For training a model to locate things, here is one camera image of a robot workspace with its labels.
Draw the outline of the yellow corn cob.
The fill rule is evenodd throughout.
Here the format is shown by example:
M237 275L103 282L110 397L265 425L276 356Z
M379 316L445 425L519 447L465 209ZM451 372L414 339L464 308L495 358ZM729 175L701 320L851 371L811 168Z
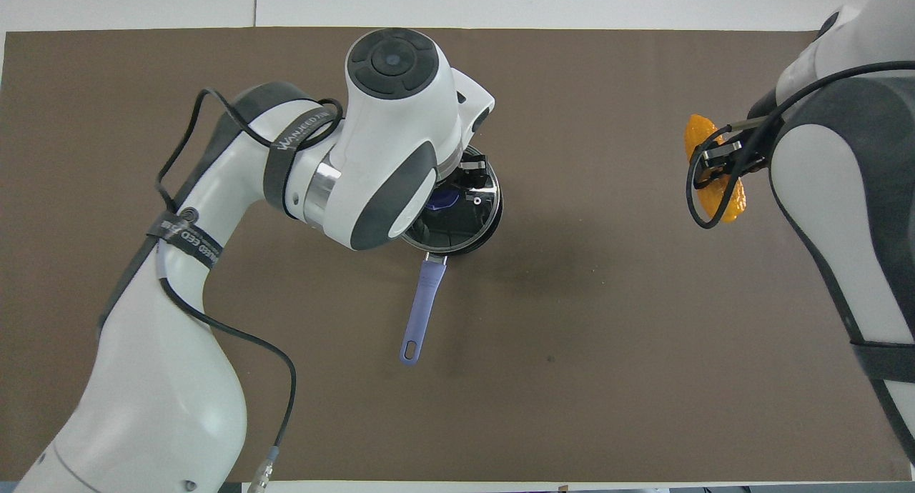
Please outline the yellow corn cob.
M713 142L725 144L723 135L728 133L728 129L719 129L711 119L700 114L690 115L683 130L684 152L688 159L687 206L691 216L700 224L709 225L719 211L722 213L718 221L731 223L746 209L746 193L742 181L731 174L713 181L706 188L695 188L699 152L706 150Z

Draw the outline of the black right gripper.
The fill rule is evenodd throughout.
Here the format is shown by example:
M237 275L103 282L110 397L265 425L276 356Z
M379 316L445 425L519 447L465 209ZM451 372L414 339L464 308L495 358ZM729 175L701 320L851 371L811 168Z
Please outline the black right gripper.
M744 141L729 139L725 144L713 142L699 152L695 188L706 188L713 181L736 171L736 175L755 173L768 164L767 158L756 150L746 151Z

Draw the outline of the glass lid with blue knob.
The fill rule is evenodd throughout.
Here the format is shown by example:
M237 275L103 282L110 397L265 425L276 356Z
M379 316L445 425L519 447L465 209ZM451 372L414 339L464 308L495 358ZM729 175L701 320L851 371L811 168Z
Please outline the glass lid with blue knob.
M468 146L462 154L483 154ZM503 215L503 193L489 163L490 181L477 191L458 189L458 167L437 184L419 216L402 239L431 254L454 256L473 252L493 236Z

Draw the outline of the brown table mat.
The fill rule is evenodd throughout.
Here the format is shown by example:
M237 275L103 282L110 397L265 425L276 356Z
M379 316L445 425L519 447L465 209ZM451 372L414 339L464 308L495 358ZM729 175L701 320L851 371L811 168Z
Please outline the brown table mat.
M162 210L202 87L346 97L363 28L9 33L0 90L0 480L65 423L96 324ZM351 252L257 203L206 311L289 354L282 480L903 479L906 455L765 173L699 229L693 113L741 119L813 31L427 29L496 99L474 145L505 196L399 362L422 253Z

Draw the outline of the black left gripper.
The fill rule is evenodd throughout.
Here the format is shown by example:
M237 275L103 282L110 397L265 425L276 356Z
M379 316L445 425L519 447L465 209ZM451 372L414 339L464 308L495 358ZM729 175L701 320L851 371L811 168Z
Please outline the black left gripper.
M461 191L477 191L490 181L489 159L484 154L462 154L458 164L457 187Z

